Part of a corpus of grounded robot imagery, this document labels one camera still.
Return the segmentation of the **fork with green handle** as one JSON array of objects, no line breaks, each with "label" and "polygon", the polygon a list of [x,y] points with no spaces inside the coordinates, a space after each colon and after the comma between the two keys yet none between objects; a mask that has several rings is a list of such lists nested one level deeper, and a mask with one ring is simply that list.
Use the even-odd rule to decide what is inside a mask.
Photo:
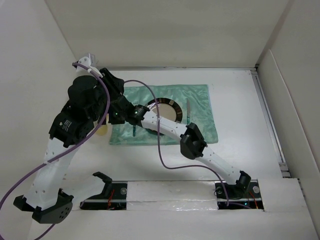
[{"label": "fork with green handle", "polygon": [[[135,100],[135,101],[133,102],[133,104],[134,104],[134,105],[137,105],[137,104],[138,104],[138,101]],[[132,126],[132,136],[133,136],[133,137],[136,136],[136,126],[135,126],[135,125]]]}]

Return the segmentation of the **dark rimmed dinner plate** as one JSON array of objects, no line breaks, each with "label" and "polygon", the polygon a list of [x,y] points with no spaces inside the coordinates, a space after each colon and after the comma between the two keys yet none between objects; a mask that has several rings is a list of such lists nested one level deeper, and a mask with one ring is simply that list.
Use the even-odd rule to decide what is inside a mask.
[{"label": "dark rimmed dinner plate", "polygon": [[[168,120],[176,123],[181,123],[183,120],[183,110],[180,105],[174,100],[166,97],[156,98],[159,107],[159,114]],[[156,101],[150,100],[145,106],[154,113],[157,113]],[[146,129],[150,134],[157,135],[156,130]]]}]

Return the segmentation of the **knife with green handle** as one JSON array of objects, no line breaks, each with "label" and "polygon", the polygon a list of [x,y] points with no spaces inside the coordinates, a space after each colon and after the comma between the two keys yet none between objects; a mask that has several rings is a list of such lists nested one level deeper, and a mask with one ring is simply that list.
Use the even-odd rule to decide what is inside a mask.
[{"label": "knife with green handle", "polygon": [[190,106],[190,101],[187,98],[186,99],[186,121],[187,121],[187,125],[189,125],[191,123],[190,114],[191,114],[191,106]]}]

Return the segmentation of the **green patterned cloth placemat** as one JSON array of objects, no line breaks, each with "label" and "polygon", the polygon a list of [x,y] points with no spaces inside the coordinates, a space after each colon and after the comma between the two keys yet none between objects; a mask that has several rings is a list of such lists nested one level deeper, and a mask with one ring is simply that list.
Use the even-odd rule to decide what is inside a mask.
[{"label": "green patterned cloth placemat", "polygon": [[[145,86],[131,86],[124,88],[124,96],[130,101],[137,101],[140,105],[146,105],[157,98],[169,98],[177,102],[183,112],[182,124],[187,124],[187,98],[190,102],[190,122],[195,123],[207,144],[215,144],[219,141],[214,116],[212,112],[209,87],[206,84],[175,84],[175,85],[151,85],[151,90]],[[129,123],[112,126],[109,140],[110,145],[154,146],[158,144],[157,134],[150,134],[147,129],[136,127],[136,135],[133,137],[133,126]]]}]

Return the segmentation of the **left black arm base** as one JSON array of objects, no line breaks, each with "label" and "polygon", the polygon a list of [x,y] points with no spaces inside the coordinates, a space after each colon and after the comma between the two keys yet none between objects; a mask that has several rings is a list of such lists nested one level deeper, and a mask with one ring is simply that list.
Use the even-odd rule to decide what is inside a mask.
[{"label": "left black arm base", "polygon": [[103,183],[103,188],[98,193],[82,201],[79,205],[81,210],[107,210],[120,211],[127,209],[127,181],[113,181],[102,172],[95,172],[93,176]]}]

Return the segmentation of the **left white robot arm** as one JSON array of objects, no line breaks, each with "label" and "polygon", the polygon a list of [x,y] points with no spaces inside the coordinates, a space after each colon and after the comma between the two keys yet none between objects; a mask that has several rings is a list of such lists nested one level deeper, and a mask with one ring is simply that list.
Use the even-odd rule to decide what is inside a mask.
[{"label": "left white robot arm", "polygon": [[102,81],[92,75],[75,78],[68,88],[68,101],[55,117],[50,130],[44,167],[30,190],[14,199],[14,206],[31,212],[39,224],[59,224],[71,212],[73,204],[98,196],[107,198],[112,179],[95,172],[79,186],[61,189],[65,173],[77,152],[77,145],[87,138],[95,122],[104,122],[107,104],[124,93],[124,80],[106,68],[100,70]]}]

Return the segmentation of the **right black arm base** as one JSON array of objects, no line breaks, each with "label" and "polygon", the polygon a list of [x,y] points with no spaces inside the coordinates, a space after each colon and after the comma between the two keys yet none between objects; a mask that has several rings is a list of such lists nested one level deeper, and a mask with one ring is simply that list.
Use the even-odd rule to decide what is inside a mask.
[{"label": "right black arm base", "polygon": [[228,205],[222,183],[220,181],[214,183],[215,190],[213,194],[217,200],[218,210],[264,209],[261,190],[257,180],[250,182],[248,190],[245,193],[236,193],[225,182],[224,185],[228,194]]}]

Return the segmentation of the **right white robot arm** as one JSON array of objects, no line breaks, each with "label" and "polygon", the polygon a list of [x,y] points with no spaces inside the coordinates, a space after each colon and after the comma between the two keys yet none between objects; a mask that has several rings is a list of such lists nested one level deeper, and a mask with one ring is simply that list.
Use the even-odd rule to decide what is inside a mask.
[{"label": "right white robot arm", "polygon": [[157,98],[146,106],[134,105],[125,96],[119,96],[110,102],[109,123],[124,124],[128,122],[133,126],[158,131],[179,142],[180,153],[189,160],[201,162],[200,167],[207,168],[225,180],[227,189],[237,197],[243,197],[249,192],[251,177],[244,171],[229,164],[219,157],[205,142],[198,126],[191,122],[182,124],[158,116],[153,108],[161,104],[171,105],[175,108],[175,102],[169,102],[166,98]]}]

